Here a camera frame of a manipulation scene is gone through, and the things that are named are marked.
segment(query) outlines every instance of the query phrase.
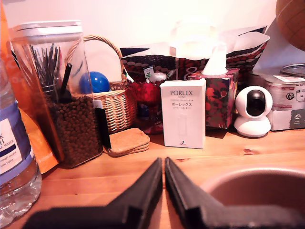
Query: clear plastic container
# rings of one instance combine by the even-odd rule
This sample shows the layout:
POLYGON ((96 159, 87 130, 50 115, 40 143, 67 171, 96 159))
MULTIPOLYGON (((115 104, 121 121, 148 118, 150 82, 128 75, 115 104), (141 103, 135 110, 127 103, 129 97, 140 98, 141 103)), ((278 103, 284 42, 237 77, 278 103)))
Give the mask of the clear plastic container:
POLYGON ((10 36, 32 88, 37 120, 57 158, 71 168, 100 155, 81 22, 31 22, 10 29, 10 36))
POLYGON ((41 173, 1 61, 0 228, 23 215, 41 192, 41 173))

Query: black foam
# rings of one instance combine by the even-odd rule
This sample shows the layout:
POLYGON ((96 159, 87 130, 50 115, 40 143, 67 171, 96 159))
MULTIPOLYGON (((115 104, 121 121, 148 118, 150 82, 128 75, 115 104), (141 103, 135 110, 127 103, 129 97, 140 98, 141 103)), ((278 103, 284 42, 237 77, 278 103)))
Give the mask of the black foam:
POLYGON ((165 183, 186 229, 304 229, 305 217, 280 206, 224 206, 199 186, 168 157, 165 183))
POLYGON ((162 190, 162 161, 158 158, 107 206, 40 211, 23 229, 146 229, 162 190))

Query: security camera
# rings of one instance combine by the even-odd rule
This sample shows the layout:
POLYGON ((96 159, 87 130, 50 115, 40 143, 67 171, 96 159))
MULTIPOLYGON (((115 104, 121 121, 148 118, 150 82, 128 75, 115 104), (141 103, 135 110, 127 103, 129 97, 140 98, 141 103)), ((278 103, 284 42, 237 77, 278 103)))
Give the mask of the security camera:
POLYGON ((266 115, 272 108, 271 94, 259 86, 243 89, 236 97, 235 106, 239 113, 234 122, 237 132, 246 137, 262 137, 271 129, 266 115))

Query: wood grain surface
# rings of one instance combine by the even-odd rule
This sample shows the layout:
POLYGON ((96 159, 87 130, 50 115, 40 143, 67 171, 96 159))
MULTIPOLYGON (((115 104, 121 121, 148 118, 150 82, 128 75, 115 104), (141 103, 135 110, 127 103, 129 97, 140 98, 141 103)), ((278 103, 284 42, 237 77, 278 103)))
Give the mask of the wood grain surface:
MULTIPOLYGON (((197 185, 217 174, 244 166, 305 168, 305 130, 269 132, 250 139, 235 131, 208 131, 203 150, 165 147, 163 135, 151 136, 149 150, 112 158, 106 153, 74 169, 60 166, 43 175, 38 201, 10 229, 22 228, 36 211, 61 206, 102 206, 108 204, 157 158, 169 156, 197 185)), ((150 228, 182 229, 179 217, 163 185, 162 198, 150 228)))

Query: brown ball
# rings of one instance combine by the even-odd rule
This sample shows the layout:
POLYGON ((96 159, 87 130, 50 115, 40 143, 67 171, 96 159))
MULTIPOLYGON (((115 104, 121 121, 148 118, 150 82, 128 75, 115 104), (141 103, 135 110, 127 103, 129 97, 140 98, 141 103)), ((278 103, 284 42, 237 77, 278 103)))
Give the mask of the brown ball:
POLYGON ((288 42, 305 51, 305 0, 277 0, 276 21, 288 42))

